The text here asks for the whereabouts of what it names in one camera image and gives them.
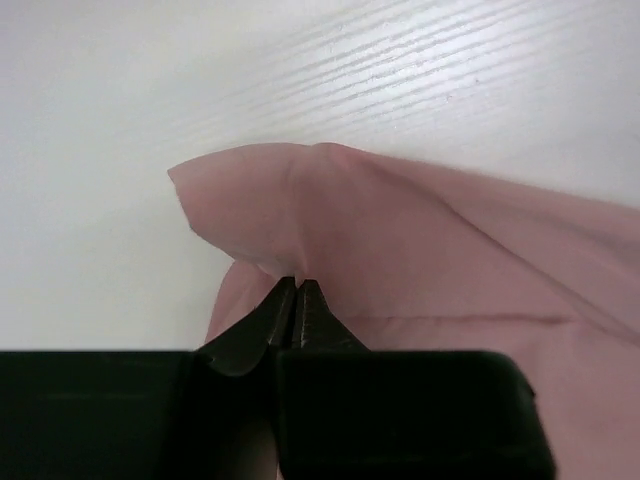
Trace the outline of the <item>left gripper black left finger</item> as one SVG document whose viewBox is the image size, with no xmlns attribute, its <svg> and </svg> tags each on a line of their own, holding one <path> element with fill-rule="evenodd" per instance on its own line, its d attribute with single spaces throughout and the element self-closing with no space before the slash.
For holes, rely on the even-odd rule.
<svg viewBox="0 0 640 480">
<path fill-rule="evenodd" d="M 269 356 L 296 297 L 284 278 L 196 350 L 5 351 L 5 479 L 273 479 Z"/>
</svg>

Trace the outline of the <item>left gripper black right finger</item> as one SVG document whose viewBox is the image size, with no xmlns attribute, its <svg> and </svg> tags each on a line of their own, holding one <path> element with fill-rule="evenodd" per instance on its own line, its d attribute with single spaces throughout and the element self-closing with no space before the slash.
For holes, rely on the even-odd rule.
<svg viewBox="0 0 640 480">
<path fill-rule="evenodd" d="M 277 356 L 277 443 L 287 479 L 552 479 L 525 375 L 492 351 L 381 351 L 297 293 Z"/>
</svg>

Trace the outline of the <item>pink trousers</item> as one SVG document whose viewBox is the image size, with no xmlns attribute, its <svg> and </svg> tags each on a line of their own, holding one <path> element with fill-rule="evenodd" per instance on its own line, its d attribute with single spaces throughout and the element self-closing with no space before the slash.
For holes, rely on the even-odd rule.
<svg viewBox="0 0 640 480">
<path fill-rule="evenodd" d="M 337 144 L 243 146 L 169 177 L 233 260 L 209 338 L 280 278 L 314 279 L 370 347 L 513 358 L 561 478 L 638 477 L 636 209 Z"/>
</svg>

